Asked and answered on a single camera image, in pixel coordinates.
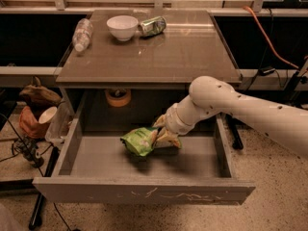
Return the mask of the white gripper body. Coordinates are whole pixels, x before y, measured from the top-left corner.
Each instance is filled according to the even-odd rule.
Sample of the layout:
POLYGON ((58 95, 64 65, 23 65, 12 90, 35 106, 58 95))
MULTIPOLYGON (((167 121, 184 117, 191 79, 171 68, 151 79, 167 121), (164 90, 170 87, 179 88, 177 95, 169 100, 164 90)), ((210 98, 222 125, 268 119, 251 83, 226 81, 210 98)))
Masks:
POLYGON ((166 112, 166 128, 177 135, 188 134, 195 125, 193 103, 175 103, 166 112))

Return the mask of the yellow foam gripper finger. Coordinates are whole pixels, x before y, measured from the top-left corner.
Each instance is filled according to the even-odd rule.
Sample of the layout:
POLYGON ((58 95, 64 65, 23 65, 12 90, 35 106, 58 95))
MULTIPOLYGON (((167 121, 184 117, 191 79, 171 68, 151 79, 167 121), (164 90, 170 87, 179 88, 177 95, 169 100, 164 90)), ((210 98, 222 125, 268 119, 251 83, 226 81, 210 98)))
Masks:
POLYGON ((167 128, 162 128, 158 132, 158 136, 154 142, 155 148, 172 147, 177 148, 182 147, 182 143, 177 134, 168 131, 167 128))
POLYGON ((153 123, 154 127, 157 128, 162 128, 166 125, 166 116, 165 115, 160 115, 155 122, 153 123))

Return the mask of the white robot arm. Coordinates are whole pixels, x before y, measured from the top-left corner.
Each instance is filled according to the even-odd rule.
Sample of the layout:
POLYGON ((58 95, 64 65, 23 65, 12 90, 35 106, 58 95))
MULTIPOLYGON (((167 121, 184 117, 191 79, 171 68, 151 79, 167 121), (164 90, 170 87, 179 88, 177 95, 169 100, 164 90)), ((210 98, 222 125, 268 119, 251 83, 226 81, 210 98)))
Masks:
POLYGON ((271 140, 308 157, 308 111, 238 93, 214 77, 192 81, 189 94, 154 123, 173 136, 188 134, 201 120, 228 114, 271 140))

